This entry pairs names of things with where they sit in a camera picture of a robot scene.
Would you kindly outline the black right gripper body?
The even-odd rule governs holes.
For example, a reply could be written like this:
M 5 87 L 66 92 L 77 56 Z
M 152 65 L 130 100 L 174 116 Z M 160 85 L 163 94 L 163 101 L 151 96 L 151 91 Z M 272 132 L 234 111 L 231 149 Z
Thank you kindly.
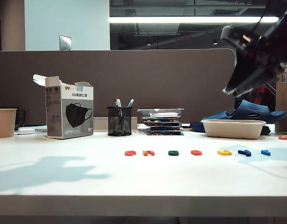
M 287 38 L 243 38 L 238 66 L 244 75 L 278 75 L 287 66 Z

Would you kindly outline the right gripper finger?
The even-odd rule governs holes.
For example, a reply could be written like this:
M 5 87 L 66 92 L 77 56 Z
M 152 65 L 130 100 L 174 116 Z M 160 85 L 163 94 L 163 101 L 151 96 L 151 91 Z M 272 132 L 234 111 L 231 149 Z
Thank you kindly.
M 248 58 L 237 58 L 232 76 L 223 92 L 247 92 L 255 87 L 257 76 L 262 73 L 262 66 Z
M 257 89 L 270 83 L 275 83 L 277 80 L 277 75 L 271 72 L 256 71 L 251 75 L 244 77 L 242 81 L 239 81 L 239 83 L 234 88 L 233 95 L 244 95 L 253 89 Z

